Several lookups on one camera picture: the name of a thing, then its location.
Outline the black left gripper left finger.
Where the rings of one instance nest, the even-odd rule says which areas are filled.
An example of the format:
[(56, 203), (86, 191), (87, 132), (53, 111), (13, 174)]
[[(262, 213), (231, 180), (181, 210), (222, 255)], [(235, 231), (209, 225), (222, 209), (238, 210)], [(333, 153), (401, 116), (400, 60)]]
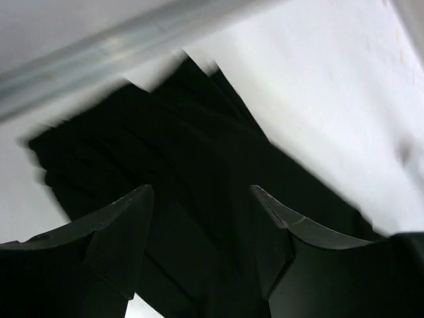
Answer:
[(2, 317), (124, 317), (154, 201), (143, 185), (26, 242), (1, 245)]

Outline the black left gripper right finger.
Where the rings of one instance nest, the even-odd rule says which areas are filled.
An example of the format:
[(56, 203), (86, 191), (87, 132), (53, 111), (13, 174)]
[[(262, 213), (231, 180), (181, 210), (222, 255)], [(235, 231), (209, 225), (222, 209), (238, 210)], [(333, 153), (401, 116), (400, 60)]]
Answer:
[(376, 242), (332, 229), (254, 185), (254, 251), (273, 317), (422, 317), (423, 234)]

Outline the black trousers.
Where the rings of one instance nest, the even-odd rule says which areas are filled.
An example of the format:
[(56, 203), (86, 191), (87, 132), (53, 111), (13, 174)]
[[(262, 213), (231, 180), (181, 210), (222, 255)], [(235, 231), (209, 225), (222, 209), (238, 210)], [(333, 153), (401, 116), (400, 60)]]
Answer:
[(360, 212), (274, 146), (221, 71), (185, 59), (157, 88), (127, 83), (28, 139), (75, 221), (138, 186), (154, 210), (137, 294), (165, 317), (263, 317), (250, 191), (362, 240)]

